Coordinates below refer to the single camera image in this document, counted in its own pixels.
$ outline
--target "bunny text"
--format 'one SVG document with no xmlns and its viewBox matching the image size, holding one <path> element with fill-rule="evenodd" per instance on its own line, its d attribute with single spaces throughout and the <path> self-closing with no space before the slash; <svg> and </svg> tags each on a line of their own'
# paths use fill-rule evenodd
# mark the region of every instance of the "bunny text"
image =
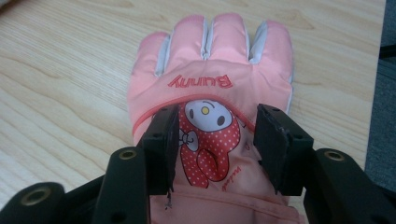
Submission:
<svg viewBox="0 0 396 224">
<path fill-rule="evenodd" d="M 182 75 L 175 77 L 169 84 L 169 87 L 188 88 L 191 86 L 219 86 L 228 89 L 233 86 L 227 75 L 222 77 L 189 77 L 184 78 Z"/>
</svg>

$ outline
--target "pink glove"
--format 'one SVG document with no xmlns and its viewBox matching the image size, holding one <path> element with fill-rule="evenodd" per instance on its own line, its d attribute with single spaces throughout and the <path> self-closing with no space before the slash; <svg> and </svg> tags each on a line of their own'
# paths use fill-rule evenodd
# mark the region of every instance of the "pink glove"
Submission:
<svg viewBox="0 0 396 224">
<path fill-rule="evenodd" d="M 180 104 L 172 209 L 151 197 L 153 223 L 292 223 L 302 219 L 275 195 L 258 161 L 258 104 L 287 111 L 292 87 L 288 31 L 263 22 L 252 47 L 242 18 L 218 15 L 208 29 L 195 15 L 171 35 L 141 43 L 128 91 L 134 142 L 165 105 Z"/>
</svg>

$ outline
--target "wooden table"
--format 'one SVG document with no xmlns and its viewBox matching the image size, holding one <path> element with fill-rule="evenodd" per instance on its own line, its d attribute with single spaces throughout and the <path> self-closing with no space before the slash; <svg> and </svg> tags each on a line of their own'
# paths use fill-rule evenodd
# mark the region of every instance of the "wooden table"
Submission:
<svg viewBox="0 0 396 224">
<path fill-rule="evenodd" d="M 254 36 L 266 19 L 290 30 L 290 116 L 363 167 L 385 0 L 16 1 L 0 13 L 0 207 L 54 181 L 69 191 L 132 142 L 126 90 L 137 48 L 180 19 L 222 12 Z M 294 205 L 302 209 L 299 200 Z"/>
</svg>

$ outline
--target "cartoon bunny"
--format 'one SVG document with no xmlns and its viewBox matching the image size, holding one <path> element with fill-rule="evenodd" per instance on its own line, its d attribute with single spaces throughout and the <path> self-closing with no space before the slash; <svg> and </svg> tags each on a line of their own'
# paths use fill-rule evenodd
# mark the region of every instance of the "cartoon bunny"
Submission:
<svg viewBox="0 0 396 224">
<path fill-rule="evenodd" d="M 180 158 L 190 184 L 207 188 L 208 180 L 224 179 L 228 153 L 240 141 L 235 115 L 216 101 L 196 100 L 181 105 L 179 123 Z"/>
</svg>

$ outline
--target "screw hole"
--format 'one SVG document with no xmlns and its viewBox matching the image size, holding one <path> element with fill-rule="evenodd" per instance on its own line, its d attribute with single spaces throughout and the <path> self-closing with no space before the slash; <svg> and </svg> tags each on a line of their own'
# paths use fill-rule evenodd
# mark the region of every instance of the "screw hole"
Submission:
<svg viewBox="0 0 396 224">
<path fill-rule="evenodd" d="M 27 193 L 21 199 L 21 204 L 25 206 L 32 206 L 46 200 L 51 194 L 51 190 L 49 187 L 44 186 L 37 189 L 34 189 Z"/>
<path fill-rule="evenodd" d="M 112 223 L 121 223 L 126 219 L 124 212 L 116 212 L 111 216 Z"/>
<path fill-rule="evenodd" d="M 334 161 L 344 161 L 345 157 L 336 151 L 326 151 L 324 155 Z"/>
<path fill-rule="evenodd" d="M 158 137 L 161 137 L 161 136 L 163 136 L 163 135 L 160 134 L 160 133 L 154 133 L 152 136 L 155 137 L 155 138 L 158 138 Z"/>
<path fill-rule="evenodd" d="M 127 149 L 125 151 L 122 151 L 119 156 L 120 156 L 120 159 L 126 161 L 126 160 L 129 160 L 129 159 L 135 157 L 136 155 L 137 155 L 136 151 Z"/>
</svg>

